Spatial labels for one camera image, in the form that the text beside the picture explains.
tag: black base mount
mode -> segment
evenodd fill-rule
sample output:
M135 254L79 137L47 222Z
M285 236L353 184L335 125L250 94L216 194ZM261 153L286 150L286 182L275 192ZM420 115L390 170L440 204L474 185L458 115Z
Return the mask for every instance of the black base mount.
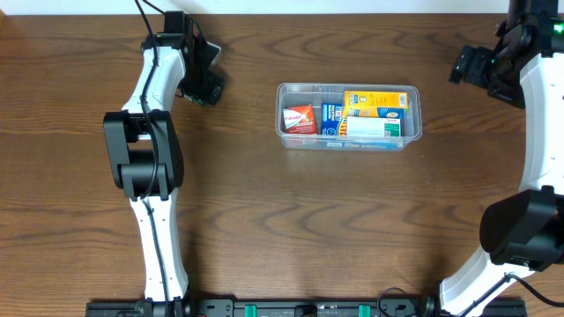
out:
M435 299L423 303L414 297L387 297L376 301L233 301L207 299L197 303L176 299L171 303L169 317L433 317ZM86 306L85 317L164 317L162 303L139 301L137 303L92 303ZM522 300L498 299L491 302L482 316L527 317Z

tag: wooden table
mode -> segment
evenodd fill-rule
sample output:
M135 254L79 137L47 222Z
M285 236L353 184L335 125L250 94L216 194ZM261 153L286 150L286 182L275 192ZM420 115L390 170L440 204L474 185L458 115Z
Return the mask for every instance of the wooden table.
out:
M174 102L186 177L182 257L197 296L376 298L431 291L479 245L484 208L513 195L524 111L447 83L501 15L199 16L223 48L216 107ZM162 17L151 16L160 30ZM102 118L142 66L139 16L7 17L0 33L0 314L80 316L143 296L137 224L115 187ZM290 151L284 82L414 85L423 137L398 153ZM563 300L564 269L529 279ZM531 315L561 315L521 286Z

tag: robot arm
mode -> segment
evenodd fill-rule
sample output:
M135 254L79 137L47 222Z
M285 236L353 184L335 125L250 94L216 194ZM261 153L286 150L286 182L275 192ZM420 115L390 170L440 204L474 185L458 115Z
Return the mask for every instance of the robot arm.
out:
M515 282L507 275L525 278L559 263L564 254L559 234L564 55L557 9L556 1L513 0L498 30L497 48L465 47L453 68L451 82L464 79L526 111L520 193L488 207L480 225L481 247L440 285L441 308L454 315L480 316Z
M199 104L215 104L224 86L208 68L215 63L220 48L192 35L193 20L181 11L165 13L165 32L155 35L158 64L153 68L152 41L142 44L144 68L130 100L118 113L107 113L104 130L114 181L129 197L137 217L145 257L145 298L154 303L182 300L188 289L188 276L182 265L176 225L176 198L182 185L182 151L176 137L170 110L176 91ZM141 95L146 92L145 119ZM140 196L150 186L154 165L152 150L131 149L128 144L151 140L149 124L155 130L159 165L151 193ZM148 207L152 210L150 219Z
M564 195L564 54L536 55L521 70L527 144L519 191L554 187Z

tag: yellow box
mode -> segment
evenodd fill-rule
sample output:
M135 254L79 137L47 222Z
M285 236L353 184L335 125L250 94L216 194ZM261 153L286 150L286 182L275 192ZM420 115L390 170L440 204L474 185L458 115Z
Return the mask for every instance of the yellow box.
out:
M346 135L346 117L404 119L409 108L407 92L345 92L345 109L338 125L338 134Z

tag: clear plastic box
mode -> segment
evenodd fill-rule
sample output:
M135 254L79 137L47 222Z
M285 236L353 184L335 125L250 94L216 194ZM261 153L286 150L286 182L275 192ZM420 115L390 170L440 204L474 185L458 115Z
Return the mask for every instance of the clear plastic box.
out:
M404 112L402 136L324 136L321 135L322 103L343 104L345 91L407 92L409 109ZM285 133L283 109L311 104L317 135ZM276 100L276 132L282 144L291 149L336 151L401 151L421 137L419 91L410 85L282 84Z

